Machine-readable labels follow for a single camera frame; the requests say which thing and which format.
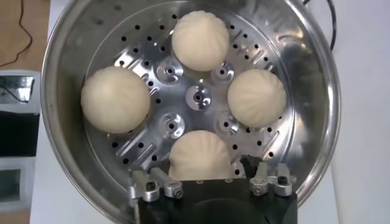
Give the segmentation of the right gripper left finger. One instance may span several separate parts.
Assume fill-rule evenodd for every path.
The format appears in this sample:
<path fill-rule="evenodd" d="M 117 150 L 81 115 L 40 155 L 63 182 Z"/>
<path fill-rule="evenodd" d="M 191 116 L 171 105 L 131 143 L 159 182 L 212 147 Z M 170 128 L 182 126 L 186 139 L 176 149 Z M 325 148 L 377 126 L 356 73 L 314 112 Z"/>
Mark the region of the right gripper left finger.
<path fill-rule="evenodd" d="M 161 194 L 173 199 L 183 197 L 182 182 L 173 180 L 161 168 L 134 170 L 130 175 L 129 204 L 135 207 L 139 200 L 145 202 L 157 201 Z"/>

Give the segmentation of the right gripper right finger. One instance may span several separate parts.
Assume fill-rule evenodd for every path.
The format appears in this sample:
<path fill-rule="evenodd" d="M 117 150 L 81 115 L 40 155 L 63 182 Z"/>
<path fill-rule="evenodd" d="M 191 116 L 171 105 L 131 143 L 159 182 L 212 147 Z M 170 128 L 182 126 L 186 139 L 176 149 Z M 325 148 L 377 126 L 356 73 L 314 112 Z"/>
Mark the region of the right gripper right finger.
<path fill-rule="evenodd" d="M 240 158 L 246 178 L 249 179 L 250 190 L 254 195 L 264 195 L 273 188 L 275 195 L 292 195 L 293 184 L 290 170 L 285 163 L 278 163 L 271 170 L 267 161 L 244 155 Z"/>

